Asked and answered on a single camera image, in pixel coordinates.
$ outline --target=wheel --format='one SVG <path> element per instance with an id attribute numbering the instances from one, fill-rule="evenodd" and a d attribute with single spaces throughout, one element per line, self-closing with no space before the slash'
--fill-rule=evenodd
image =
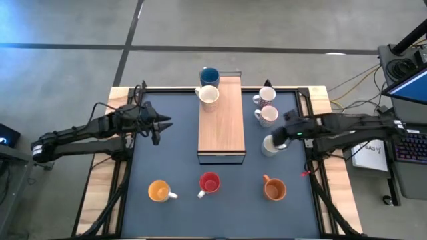
<path id="1" fill-rule="evenodd" d="M 393 201 L 392 201 L 392 197 L 391 196 L 383 196 L 382 197 L 382 202 L 385 204 L 385 205 L 388 205 L 388 206 L 394 206 L 393 205 Z"/>

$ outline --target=keyboard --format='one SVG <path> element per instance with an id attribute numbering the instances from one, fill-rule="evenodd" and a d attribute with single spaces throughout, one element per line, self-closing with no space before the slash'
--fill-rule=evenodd
<path id="1" fill-rule="evenodd" d="M 427 164 L 427 135 L 409 133 L 400 141 L 393 142 L 397 161 Z"/>

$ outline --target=paper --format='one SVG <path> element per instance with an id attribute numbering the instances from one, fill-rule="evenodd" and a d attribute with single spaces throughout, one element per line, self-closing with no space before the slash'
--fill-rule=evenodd
<path id="1" fill-rule="evenodd" d="M 352 148 L 352 154 L 357 152 L 366 142 Z M 384 142 L 372 140 L 362 150 L 353 156 L 353 166 L 388 171 Z"/>

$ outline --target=wooden box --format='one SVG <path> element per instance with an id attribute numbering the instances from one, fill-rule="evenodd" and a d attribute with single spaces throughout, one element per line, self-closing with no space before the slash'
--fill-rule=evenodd
<path id="1" fill-rule="evenodd" d="M 242 164 L 246 151 L 240 77 L 220 77 L 218 90 L 214 112 L 199 107 L 199 163 Z"/>

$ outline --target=white mug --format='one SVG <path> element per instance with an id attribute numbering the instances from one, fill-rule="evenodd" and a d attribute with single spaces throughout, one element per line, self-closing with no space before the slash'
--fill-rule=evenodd
<path id="1" fill-rule="evenodd" d="M 207 112 L 215 111 L 218 99 L 220 98 L 220 92 L 216 87 L 206 85 L 203 87 L 196 87 L 194 91 L 200 99 L 203 110 Z"/>
<path id="2" fill-rule="evenodd" d="M 278 118 L 279 113 L 275 107 L 265 106 L 261 110 L 256 109 L 254 115 L 262 127 L 271 127 Z"/>
<path id="3" fill-rule="evenodd" d="M 268 135 L 267 137 L 264 137 L 264 140 L 261 144 L 261 152 L 266 157 L 273 157 L 276 153 L 286 148 L 287 147 L 284 144 L 280 145 L 280 150 L 275 148 L 273 144 L 273 135 Z"/>
<path id="4" fill-rule="evenodd" d="M 274 88 L 262 87 L 259 94 L 252 97 L 252 101 L 262 109 L 264 106 L 273 104 L 275 97 L 276 91 L 274 91 Z"/>

